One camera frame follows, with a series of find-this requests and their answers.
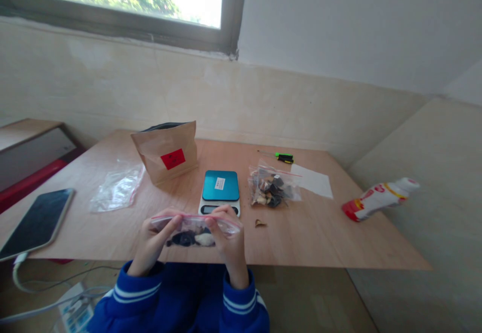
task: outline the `screwdriver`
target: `screwdriver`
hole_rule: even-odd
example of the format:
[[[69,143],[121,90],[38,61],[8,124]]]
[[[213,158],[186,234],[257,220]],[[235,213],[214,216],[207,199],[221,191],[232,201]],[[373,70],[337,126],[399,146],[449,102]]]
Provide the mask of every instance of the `screwdriver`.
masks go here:
[[[279,152],[276,152],[273,154],[272,152],[260,151],[260,150],[258,150],[258,152],[261,152],[263,155],[266,155],[266,156],[275,157],[277,160],[283,161],[284,163],[292,164],[295,162],[295,160],[293,160],[293,155],[290,155],[290,154],[284,154]]]

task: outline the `white paper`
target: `white paper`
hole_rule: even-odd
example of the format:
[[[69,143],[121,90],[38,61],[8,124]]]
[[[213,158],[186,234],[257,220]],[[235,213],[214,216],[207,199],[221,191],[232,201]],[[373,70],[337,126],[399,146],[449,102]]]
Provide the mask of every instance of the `white paper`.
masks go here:
[[[327,175],[319,172],[308,170],[300,165],[291,165],[291,173],[303,176],[301,178],[301,185],[307,190],[314,192],[320,196],[325,196],[333,199],[333,192],[331,192],[330,178]]]
[[[222,177],[218,177],[217,180],[216,180],[216,185],[214,186],[214,188],[216,190],[223,190],[225,181],[226,181],[226,179],[223,179]]]

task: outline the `wall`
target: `wall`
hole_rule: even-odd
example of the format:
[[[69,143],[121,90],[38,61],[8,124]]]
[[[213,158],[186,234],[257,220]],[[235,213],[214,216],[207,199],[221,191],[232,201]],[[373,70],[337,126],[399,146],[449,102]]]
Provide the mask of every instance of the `wall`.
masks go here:
[[[362,187],[410,176],[419,192],[386,215],[433,272],[350,270],[380,332],[480,331],[482,107],[435,99],[354,163]]]
[[[328,150],[348,166],[426,102],[8,18],[0,39],[3,115],[65,121],[86,146],[116,128],[197,120],[200,138]]]
[[[482,58],[482,0],[245,0],[239,60],[422,93]]]
[[[447,96],[482,105],[482,59],[444,88]]]

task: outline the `blue jacket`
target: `blue jacket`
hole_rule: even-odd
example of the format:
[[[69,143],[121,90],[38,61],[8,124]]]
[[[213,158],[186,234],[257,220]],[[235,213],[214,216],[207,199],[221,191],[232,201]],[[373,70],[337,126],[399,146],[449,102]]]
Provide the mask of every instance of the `blue jacket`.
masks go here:
[[[147,277],[120,271],[87,330],[97,332],[269,332],[266,306],[250,285],[235,290],[224,265],[156,263]]]

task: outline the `person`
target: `person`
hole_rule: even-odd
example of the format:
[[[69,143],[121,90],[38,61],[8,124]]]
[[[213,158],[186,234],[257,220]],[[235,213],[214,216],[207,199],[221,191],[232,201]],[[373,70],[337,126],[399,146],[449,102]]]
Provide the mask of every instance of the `person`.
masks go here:
[[[170,208],[163,213],[182,212]],[[122,267],[115,288],[97,304],[87,331],[269,332],[268,311],[246,265],[243,226],[229,205],[211,215],[241,226],[239,234],[226,237],[214,219],[206,219],[224,265],[158,262],[182,216],[160,232],[147,219],[134,259]]]

